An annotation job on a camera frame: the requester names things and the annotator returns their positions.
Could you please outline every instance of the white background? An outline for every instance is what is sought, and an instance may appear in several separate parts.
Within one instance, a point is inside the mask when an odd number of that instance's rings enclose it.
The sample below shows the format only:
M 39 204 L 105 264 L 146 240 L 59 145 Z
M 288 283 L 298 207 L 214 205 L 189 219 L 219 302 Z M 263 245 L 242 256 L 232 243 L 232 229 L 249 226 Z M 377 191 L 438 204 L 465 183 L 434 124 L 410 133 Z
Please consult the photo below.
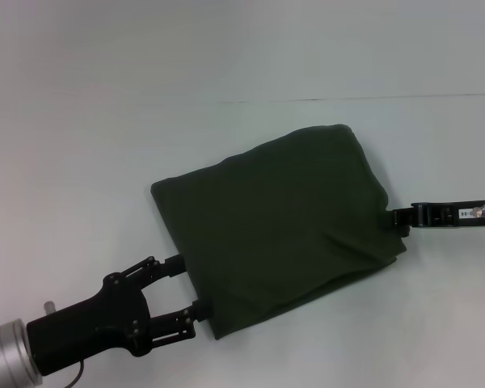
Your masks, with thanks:
M 0 0 L 0 324 L 173 255 L 153 182 L 337 123 L 391 208 L 485 199 L 485 0 Z M 406 244 L 221 341 L 202 323 L 92 357 L 77 386 L 485 388 L 485 229 Z M 145 295 L 153 314 L 194 300 L 185 275 Z

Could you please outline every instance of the label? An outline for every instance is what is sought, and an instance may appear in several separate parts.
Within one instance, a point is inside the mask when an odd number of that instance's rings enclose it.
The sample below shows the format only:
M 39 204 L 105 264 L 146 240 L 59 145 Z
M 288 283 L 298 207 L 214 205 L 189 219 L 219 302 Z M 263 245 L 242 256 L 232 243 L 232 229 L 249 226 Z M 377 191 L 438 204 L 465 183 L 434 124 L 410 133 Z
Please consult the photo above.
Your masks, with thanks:
M 458 218 L 465 219 L 465 218 L 476 218 L 473 213 L 473 209 L 460 209 L 458 210 Z

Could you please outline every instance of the green towel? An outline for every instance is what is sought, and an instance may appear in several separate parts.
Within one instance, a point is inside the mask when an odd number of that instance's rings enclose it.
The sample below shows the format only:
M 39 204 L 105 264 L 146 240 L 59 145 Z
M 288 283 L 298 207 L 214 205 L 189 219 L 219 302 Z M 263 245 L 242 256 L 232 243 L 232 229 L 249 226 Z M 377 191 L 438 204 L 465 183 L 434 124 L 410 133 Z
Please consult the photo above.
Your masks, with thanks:
M 217 339 L 312 301 L 406 250 L 345 125 L 300 129 L 151 192 Z

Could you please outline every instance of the cable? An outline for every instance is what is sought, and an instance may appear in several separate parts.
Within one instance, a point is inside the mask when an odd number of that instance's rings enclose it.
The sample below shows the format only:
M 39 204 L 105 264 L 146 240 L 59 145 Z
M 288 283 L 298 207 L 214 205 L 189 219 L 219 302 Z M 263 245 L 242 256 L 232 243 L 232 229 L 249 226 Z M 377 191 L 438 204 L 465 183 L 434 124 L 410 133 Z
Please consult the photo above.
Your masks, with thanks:
M 72 388 L 73 386 L 75 386 L 75 384 L 79 381 L 79 379 L 81 378 L 82 376 L 82 371 L 84 370 L 84 361 L 80 361 L 79 362 L 79 373 L 78 375 L 75 377 L 75 379 L 68 385 L 66 386 L 65 388 Z

